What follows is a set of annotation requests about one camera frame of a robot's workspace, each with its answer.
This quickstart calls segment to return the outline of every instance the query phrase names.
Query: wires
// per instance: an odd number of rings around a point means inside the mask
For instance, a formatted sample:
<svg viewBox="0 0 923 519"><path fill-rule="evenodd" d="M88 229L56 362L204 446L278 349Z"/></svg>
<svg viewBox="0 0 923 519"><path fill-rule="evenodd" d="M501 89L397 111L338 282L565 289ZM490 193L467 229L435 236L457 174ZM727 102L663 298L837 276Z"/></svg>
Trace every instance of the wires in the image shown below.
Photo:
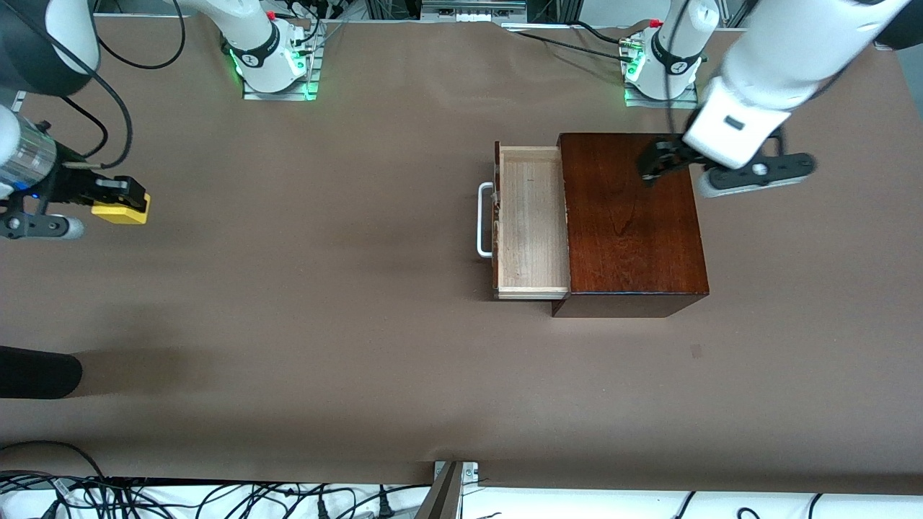
<svg viewBox="0 0 923 519"><path fill-rule="evenodd" d="M737 510L737 519L744 519L744 513L749 513L753 516L753 519L760 519L759 514L753 512L752 508L747 508L746 506Z"/></svg>
<svg viewBox="0 0 923 519"><path fill-rule="evenodd" d="M305 36L304 38L302 38L301 40L296 40L295 41L296 45L300 45L304 42L310 42L311 39L314 38L314 36L318 33L318 29L320 29L320 18L318 17L318 15L312 13L311 10L308 8L305 8L305 11L307 11L308 14L314 17L314 19L311 20L311 33Z"/></svg>
<svg viewBox="0 0 923 519"><path fill-rule="evenodd" d="M583 27L584 29L588 30L588 31L590 32L590 34L592 34L592 35L595 36L596 38L599 38L600 40L602 40L602 41L604 41L604 42L614 43L614 44L618 45L618 40L617 40L617 39L615 39L615 38L609 38L608 36L604 35L602 32L600 32L600 31L594 29L593 26L591 26L590 24L588 24L588 23L586 23L586 22L579 21L579 20L574 20L574 21L569 21L569 22L567 22L566 25L572 25L572 26Z"/></svg>
<svg viewBox="0 0 923 519"><path fill-rule="evenodd" d="M814 505L817 504L817 501L821 499L823 494L814 494L814 497L811 498L810 504L808 505L808 519L814 519Z"/></svg>
<svg viewBox="0 0 923 519"><path fill-rule="evenodd" d="M670 41L666 45L666 50L668 53L673 53L673 43L677 39L677 29L679 29L679 21L683 19L683 16L686 14L686 10L689 8L690 0L683 2L683 7L679 9L679 13L676 21L673 23L673 32L670 33ZM666 94L666 124L670 128L670 136L676 141L679 142L679 136L677 135L677 124L673 120L673 98L670 97L670 75L664 74L664 93Z"/></svg>
<svg viewBox="0 0 923 519"><path fill-rule="evenodd" d="M84 117L92 121L92 123L96 125L96 127L98 127L100 131L102 132L102 138L100 139L100 143L97 144L96 147L93 148L92 150L87 151L86 153L83 154L84 159L89 159L89 157L92 157L93 155L95 155L97 151L101 150L102 147L106 145L106 142L109 142L109 130L106 129L106 125L103 124L102 121L97 119L95 115L84 110L82 106L80 106L77 103L74 103L69 97L62 97L61 100L67 103L67 105L73 108L74 110L77 110L81 115L83 115Z"/></svg>
<svg viewBox="0 0 923 519"><path fill-rule="evenodd" d="M336 519L343 519L344 517L346 517L346 514L349 514L350 517L354 517L354 516L355 516L355 511L356 511L357 508L359 508L360 506L366 504L367 502L371 502L371 501L374 501L374 500L380 498L382 495L391 494L392 492L400 492L401 490L409 490L409 489L428 489L428 488L431 487L431 486L432 486L432 485L407 485L407 486L405 486L405 487L397 487L397 488L395 488L395 489L380 490L380 491L378 492L378 494L376 494L376 495L374 495L374 496L372 496L372 497L365 498L365 499L359 501L358 503L354 504L353 507L350 508L349 510L347 510L346 512L343 512L343 513L341 513L340 515L337 515Z"/></svg>
<svg viewBox="0 0 923 519"><path fill-rule="evenodd" d="M128 112L128 107L125 106L125 102L122 101L122 98L119 97L118 93L116 93L115 90L113 90L113 88L109 86L109 83L107 83L105 79L100 77L100 75L97 74L97 72L93 70L92 67L84 63L82 59L77 57L77 55L72 53L70 49L65 47L58 40L56 40L54 36L52 36L51 34L48 34L48 32L45 29L40 27L39 24L35 22L35 20L24 15L19 9L10 5L10 3L7 0L0 0L0 3L2 3L3 6L5 6L14 15L16 15L16 17L19 18L19 20L22 21L22 23L26 24L26 27L29 27L32 30L32 32L35 32L36 34L38 34L42 39L50 43L54 48L61 51L61 53L69 57L74 63L78 64L80 68L86 71L86 73L89 74L91 78L95 79L96 82L100 84L102 89L105 90L106 93L108 93L109 96L113 98L113 101L115 101L115 103L118 104L119 110L122 111L122 117L125 119L125 131L126 131L125 147L122 149L122 153L119 154L119 156L110 163L82 164L81 166L85 168L110 169L110 168L114 168L117 165L123 163L125 161L125 158L128 156L128 153L131 151L131 141L135 136L135 130L131 124L131 114Z"/></svg>
<svg viewBox="0 0 923 519"><path fill-rule="evenodd" d="M594 55L599 55L599 56L602 56L602 57L608 57L608 58L615 59L615 60L617 60L617 61L624 61L624 62L629 62L629 61L631 61L631 58L629 58L629 57L627 57L627 56L621 56L621 55L616 55L616 54L603 53L603 52L600 52L600 51L595 51L595 50L593 50L593 49L587 49L587 48L585 48L585 47L580 47L580 46L577 46L577 45L571 45L570 43L564 43L564 42L559 42L559 41L557 41L557 40L551 40L551 39L545 38L545 37L543 37L543 36L536 36L536 35L534 35L534 34L528 34L528 33L526 33L526 32L514 32L514 34L519 34L520 36L523 36L523 37L525 37L525 38L532 38L533 40L538 40L539 42L551 43L552 45L559 45L559 46L561 46L561 47L567 47L567 48L569 48L569 49L573 49L573 50L575 50L575 51L580 51L580 52L582 52L582 53L594 54Z"/></svg>
<svg viewBox="0 0 923 519"><path fill-rule="evenodd" d="M134 68L142 68L144 70L158 70L160 68L166 68L172 65L177 59L179 59L180 54L182 54L183 50L186 48L186 22L183 20L183 10L180 9L179 2L177 0L173 0L173 4L174 8L176 9L176 17L179 18L179 48L176 49L176 53L173 55L173 57L164 61L163 63L159 63L157 65L143 65L140 63L135 63L134 61L125 59L124 57L116 54L115 51L109 48L109 45L107 45L106 42L104 42L102 38L99 37L99 35L97 35L96 40L100 43L100 46L106 50L107 53L112 55L113 58L121 61L126 65L131 65Z"/></svg>
<svg viewBox="0 0 923 519"><path fill-rule="evenodd" d="M99 476L100 478L105 478L105 476L102 474L102 469L100 469L99 465L96 465L96 461L93 460L92 456L85 453L82 449L80 449L76 445L72 445L65 441L54 441L54 440L17 441L16 443L8 443L7 445L0 447L0 452L5 451L7 449L15 449L17 447L29 447L31 445L50 445L54 447L64 447L65 449L69 449L79 454L80 457L84 459L84 461L90 464L90 466L93 467L93 472L95 472L97 476Z"/></svg>
<svg viewBox="0 0 923 519"><path fill-rule="evenodd" d="M679 512L673 516L673 519L683 519L683 515L686 514L686 509L689 508L689 502L692 501L692 496L695 495L695 490L686 495L686 499L683 500L683 505L679 507Z"/></svg>

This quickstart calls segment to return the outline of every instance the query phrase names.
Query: black sleeve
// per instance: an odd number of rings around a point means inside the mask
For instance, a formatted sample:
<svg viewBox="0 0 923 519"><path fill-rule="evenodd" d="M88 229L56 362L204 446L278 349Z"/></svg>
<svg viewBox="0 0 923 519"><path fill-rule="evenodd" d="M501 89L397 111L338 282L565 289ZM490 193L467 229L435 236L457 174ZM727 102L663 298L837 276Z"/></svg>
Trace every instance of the black sleeve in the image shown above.
<svg viewBox="0 0 923 519"><path fill-rule="evenodd" d="M923 0L911 0L878 35L878 42L896 50L923 43Z"/></svg>

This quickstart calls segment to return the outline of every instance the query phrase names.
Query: power cord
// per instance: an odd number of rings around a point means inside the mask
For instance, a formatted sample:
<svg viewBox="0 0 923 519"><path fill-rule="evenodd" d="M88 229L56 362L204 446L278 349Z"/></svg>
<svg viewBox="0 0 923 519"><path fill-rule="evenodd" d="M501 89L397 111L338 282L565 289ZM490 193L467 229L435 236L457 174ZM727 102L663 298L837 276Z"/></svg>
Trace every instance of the power cord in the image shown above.
<svg viewBox="0 0 923 519"><path fill-rule="evenodd" d="M353 507L352 507L352 508L349 508L348 510L346 510L346 512L343 512L343 513L341 513L340 515L337 515L336 519L343 519L344 517L346 517L347 514L348 514L351 518L352 518L352 517L355 517L355 511L356 511L359 507L361 507L362 505L366 504L367 502L371 502L371 501L374 501L374 500L378 499L382 494L392 494L392 493L394 493L394 492L400 492L400 491L402 491L402 490L409 490L409 489L428 489L428 488L430 488L430 487L432 487L432 485L426 485L426 484L424 484L424 485L406 485L406 486L404 486L404 487L396 487L396 488L394 488L394 489L386 489L386 490L380 491L377 495L374 495L374 496L372 496L372 497L370 497L370 498L363 499L363 500L359 501L358 503L354 504Z"/></svg>
<svg viewBox="0 0 923 519"><path fill-rule="evenodd" d="M559 42L558 40L552 40L552 39L550 39L550 38L545 38L544 36L536 36L536 35L534 35L534 34L529 34L529 33L526 33L526 32L518 32L518 31L517 31L517 32L514 32L513 34L519 34L520 36L522 36L522 37L524 37L524 38L532 38L533 40L538 40L539 42L551 43L552 45L558 45L558 46L561 46L561 47L567 47L567 48L569 48L569 49L573 49L573 50L575 50L575 51L580 51L580 52L586 53L586 54L593 54L593 55L598 55L598 56L602 56L602 57L608 57L608 58L612 58L612 59L617 60L617 61L624 61L624 62L626 62L626 63L628 63L629 61L631 61L631 58L629 58L629 57L627 57L627 56L621 56L621 55L616 55L616 54L610 54L610 53L604 53L604 52L600 52L600 51L595 51L595 50L593 50L593 49L587 49L586 47L580 47L580 46L578 46L578 45L571 45L570 43L564 43L564 42Z"/></svg>
<svg viewBox="0 0 923 519"><path fill-rule="evenodd" d="M673 519L683 519L683 515L686 514L686 509L689 508L689 502L692 501L692 496L695 495L695 490L686 495L686 499L683 500L682 506L679 507L679 512L673 516Z"/></svg>
<svg viewBox="0 0 923 519"><path fill-rule="evenodd" d="M608 36L604 35L602 32L600 32L600 31L594 29L592 25L590 25L590 24L588 24L588 23L586 23L586 22L579 21L579 20L574 20L574 21L569 21L569 22L565 23L565 25L583 27L584 29L588 30L588 31L590 32L590 34L592 34L592 35L595 36L596 38L599 38L600 40L602 40L602 41L604 41L604 42L614 43L615 45L618 45L618 39L616 39L616 38L609 38Z"/></svg>
<svg viewBox="0 0 923 519"><path fill-rule="evenodd" d="M391 509L391 503L388 502L385 486L378 485L378 519L390 519L391 517L394 517L394 511Z"/></svg>
<svg viewBox="0 0 923 519"><path fill-rule="evenodd" d="M67 105L73 108L74 110L77 110L78 113L88 118L102 132L102 138L100 139L100 143L97 144L96 147L94 147L92 150L87 151L86 153L83 154L84 159L89 159L89 157L92 157L93 155L95 155L97 151L101 150L102 147L106 145L106 142L109 142L109 129L107 129L106 125L103 124L101 120L97 119L95 115L91 114L90 112L87 112L79 104L74 103L74 101L71 100L69 97L62 97L61 100L67 103Z"/></svg>
<svg viewBox="0 0 923 519"><path fill-rule="evenodd" d="M811 498L810 504L808 505L808 519L814 519L814 505L817 504L817 501L821 499L823 494L814 494L814 497Z"/></svg>
<svg viewBox="0 0 923 519"><path fill-rule="evenodd" d="M749 513L754 519L760 519L759 514L753 512L752 508L747 508L746 506L737 510L737 519L744 519L744 513Z"/></svg>
<svg viewBox="0 0 923 519"><path fill-rule="evenodd" d="M109 48L109 45L107 45L106 42L104 42L102 38L99 37L99 35L97 35L96 40L100 43L100 46L106 50L107 53L112 55L113 58L121 61L122 63L126 65L131 65L134 68L141 68L144 70L158 70L160 68L166 68L172 65L177 59L179 59L179 56L183 53L183 50L186 48L186 22L183 20L183 10L180 9L179 2L177 0L173 0L173 4L174 4L174 8L176 9L176 17L179 18L179 31L180 31L179 48L176 49L176 53L173 55L173 57L164 61L163 63L159 63L157 65L143 65L140 63L135 63L134 61L131 61L129 59L126 59L120 56L114 50Z"/></svg>
<svg viewBox="0 0 923 519"><path fill-rule="evenodd" d="M330 514L327 512L327 504L324 503L324 486L320 486L320 492L318 493L318 519L330 519Z"/></svg>
<svg viewBox="0 0 923 519"><path fill-rule="evenodd" d="M96 70L94 70L91 66L87 65L86 63L84 63L84 61L83 61L82 59L80 59L79 57L77 57L76 54L72 53L72 52L70 51L70 49L68 49L68 48L65 47L62 43L60 43L54 36L52 36L52 35L49 34L45 29L43 29L42 27L40 27L38 23L36 23L34 20L32 20L31 18L29 18L28 16L26 16L25 14L23 14L22 11L20 11L19 9L17 9L17 8L15 8L14 6L10 5L10 3L9 3L7 0L0 0L0 3L2 3L3 6L5 6L5 7L6 7L7 9L9 9L14 15L16 15L16 17L19 18L19 20L20 20L22 23L24 23L24 24L26 25L26 27L28 27L29 29L31 29L32 32L38 34L43 40L45 40L46 42L50 43L55 49L61 51L62 54L64 54L65 56L69 57L69 58L71 59L71 61L73 61L74 63L76 63L78 66L80 66L80 68L82 68L91 78L95 79L96 82L100 84L100 86L102 87L102 89L105 90L106 93L108 93L109 96L113 98L113 101L115 101L115 103L118 104L119 110L122 111L122 117L125 119L125 129L126 129L125 146L124 146L123 149L122 149L122 153L119 154L119 156L118 156L114 161L112 161L112 162L110 162L110 163L105 163L105 164L84 164L84 163L82 163L82 164L72 164L71 167L81 167L81 168L85 168L85 169L93 169L93 168L98 168L98 169L111 169L111 168L114 168L114 167L116 167L117 165L123 163L123 162L125 161L125 159L127 158L128 153L131 151L131 141L132 141L132 139L133 139L134 136L135 136L135 130L134 130L134 127L133 127L132 124L131 124L131 114L128 112L128 107L125 105L125 102L122 101L122 98L119 97L118 93L117 93L111 86L109 86L109 83L107 83L107 82L105 81L105 79L103 79L103 78L96 72Z"/></svg>

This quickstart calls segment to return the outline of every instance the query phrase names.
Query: metal drawer handle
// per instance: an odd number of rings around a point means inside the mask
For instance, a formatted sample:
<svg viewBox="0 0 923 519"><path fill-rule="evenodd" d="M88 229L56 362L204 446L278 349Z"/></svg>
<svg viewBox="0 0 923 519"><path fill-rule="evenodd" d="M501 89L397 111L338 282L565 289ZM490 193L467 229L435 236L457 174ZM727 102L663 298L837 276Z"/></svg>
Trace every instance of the metal drawer handle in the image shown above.
<svg viewBox="0 0 923 519"><path fill-rule="evenodd" d="M493 182L484 182L477 188L477 255L481 258L493 258L494 253L484 250L484 190L493 189Z"/></svg>

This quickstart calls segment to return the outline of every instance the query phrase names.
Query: open drawer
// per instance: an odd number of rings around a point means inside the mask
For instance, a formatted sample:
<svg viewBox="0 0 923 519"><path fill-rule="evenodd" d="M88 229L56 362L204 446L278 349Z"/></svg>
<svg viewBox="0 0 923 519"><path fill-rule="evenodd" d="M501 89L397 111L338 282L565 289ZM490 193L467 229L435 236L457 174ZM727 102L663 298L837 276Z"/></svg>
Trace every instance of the open drawer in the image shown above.
<svg viewBox="0 0 923 519"><path fill-rule="evenodd" d="M557 146L500 146L494 171L498 299L563 299L569 290L564 177Z"/></svg>
<svg viewBox="0 0 923 519"><path fill-rule="evenodd" d="M498 299L550 300L555 317L637 318L708 295L689 172L645 186L636 162L650 142L570 133L556 147L496 144L493 252L482 222L478 250L492 258Z"/></svg>

